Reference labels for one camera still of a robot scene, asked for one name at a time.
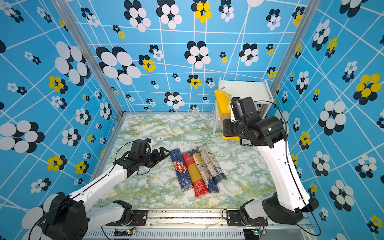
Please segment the yellow spaghetti bag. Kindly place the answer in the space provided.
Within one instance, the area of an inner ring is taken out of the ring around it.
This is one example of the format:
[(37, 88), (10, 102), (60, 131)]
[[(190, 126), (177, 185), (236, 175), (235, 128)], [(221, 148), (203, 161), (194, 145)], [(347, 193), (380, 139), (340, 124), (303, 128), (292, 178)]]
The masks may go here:
[(232, 95), (221, 90), (215, 90), (216, 107), (214, 111), (213, 134), (216, 134), (218, 123), (224, 126), (224, 120), (232, 120), (232, 110), (230, 102)]

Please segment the blue Barilla spaghetti bag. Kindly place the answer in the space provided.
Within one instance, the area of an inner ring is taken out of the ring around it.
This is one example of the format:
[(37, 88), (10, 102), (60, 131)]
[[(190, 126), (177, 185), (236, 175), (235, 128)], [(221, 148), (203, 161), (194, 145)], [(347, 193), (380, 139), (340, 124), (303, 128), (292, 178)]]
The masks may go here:
[(193, 184), (181, 150), (179, 148), (171, 150), (170, 156), (182, 191), (185, 192), (193, 189)]

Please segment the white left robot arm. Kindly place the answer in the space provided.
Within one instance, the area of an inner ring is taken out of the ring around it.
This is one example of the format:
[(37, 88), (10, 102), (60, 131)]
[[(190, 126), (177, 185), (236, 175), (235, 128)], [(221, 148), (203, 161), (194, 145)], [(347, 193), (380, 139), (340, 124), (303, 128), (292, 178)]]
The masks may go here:
[(113, 187), (137, 173), (140, 167), (151, 169), (170, 154), (163, 147), (151, 150), (149, 144), (132, 146), (114, 161), (111, 168), (85, 187), (69, 195), (58, 193), (36, 225), (52, 240), (81, 240), (88, 232), (110, 223), (124, 226), (138, 223), (132, 205), (125, 201), (116, 200), (95, 210), (92, 207)]

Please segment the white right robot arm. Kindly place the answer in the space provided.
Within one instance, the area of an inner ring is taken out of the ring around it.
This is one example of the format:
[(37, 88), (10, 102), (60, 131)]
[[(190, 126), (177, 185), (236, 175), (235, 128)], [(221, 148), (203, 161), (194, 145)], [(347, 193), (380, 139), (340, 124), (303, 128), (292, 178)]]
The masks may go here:
[(226, 137), (248, 140), (249, 147), (257, 147), (267, 163), (276, 192), (262, 200), (250, 200), (240, 206), (242, 222), (250, 226), (259, 217), (273, 222), (297, 225), (304, 213), (319, 207), (317, 199), (306, 192), (292, 157), (289, 155), (287, 126), (283, 117), (262, 118), (251, 97), (233, 98), (230, 102), (231, 119), (225, 119), (223, 132)]

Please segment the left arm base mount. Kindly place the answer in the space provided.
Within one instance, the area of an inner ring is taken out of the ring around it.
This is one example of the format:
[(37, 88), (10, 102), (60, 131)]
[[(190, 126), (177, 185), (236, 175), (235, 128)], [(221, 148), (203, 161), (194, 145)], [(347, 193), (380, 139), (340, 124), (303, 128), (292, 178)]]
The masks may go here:
[(123, 223), (123, 221), (120, 220), (117, 222), (111, 222), (109, 224), (106, 224), (106, 226), (144, 227), (148, 219), (148, 213), (149, 213), (148, 210), (132, 210), (132, 218), (128, 223)]

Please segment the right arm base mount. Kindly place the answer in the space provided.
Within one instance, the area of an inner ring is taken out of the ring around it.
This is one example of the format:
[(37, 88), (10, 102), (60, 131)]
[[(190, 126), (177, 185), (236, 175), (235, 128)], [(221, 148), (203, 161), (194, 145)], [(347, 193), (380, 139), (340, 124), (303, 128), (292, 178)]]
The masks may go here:
[(262, 228), (269, 225), (267, 218), (258, 217), (251, 219), (240, 210), (222, 210), (222, 218), (227, 221), (229, 227), (256, 227)]

